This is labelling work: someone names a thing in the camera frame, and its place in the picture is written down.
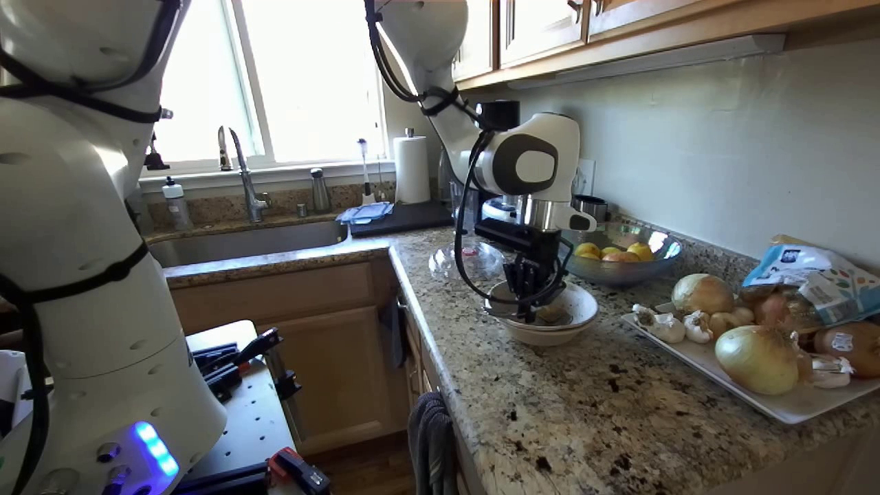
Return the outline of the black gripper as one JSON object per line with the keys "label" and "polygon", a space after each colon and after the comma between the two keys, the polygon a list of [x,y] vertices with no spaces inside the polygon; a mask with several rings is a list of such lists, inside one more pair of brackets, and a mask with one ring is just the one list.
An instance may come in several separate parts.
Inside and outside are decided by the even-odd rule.
{"label": "black gripper", "polygon": [[476,234],[515,260],[517,320],[533,323],[537,272],[544,272],[537,304],[546,304],[557,293],[564,271],[561,234],[522,227],[517,209],[500,196],[490,196],[478,206]]}

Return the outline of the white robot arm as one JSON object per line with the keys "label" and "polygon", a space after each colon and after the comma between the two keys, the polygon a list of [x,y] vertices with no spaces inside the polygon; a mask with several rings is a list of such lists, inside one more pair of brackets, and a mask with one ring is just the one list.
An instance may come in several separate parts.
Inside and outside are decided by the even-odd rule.
{"label": "white robot arm", "polygon": [[468,0],[363,0],[368,48],[381,82],[434,128],[461,184],[457,228],[476,214],[476,234],[511,254],[502,265],[506,306],[531,323],[564,289],[561,231],[574,218],[572,179],[583,129],[574,119],[537,114],[500,128],[458,95],[453,62],[468,30]]}

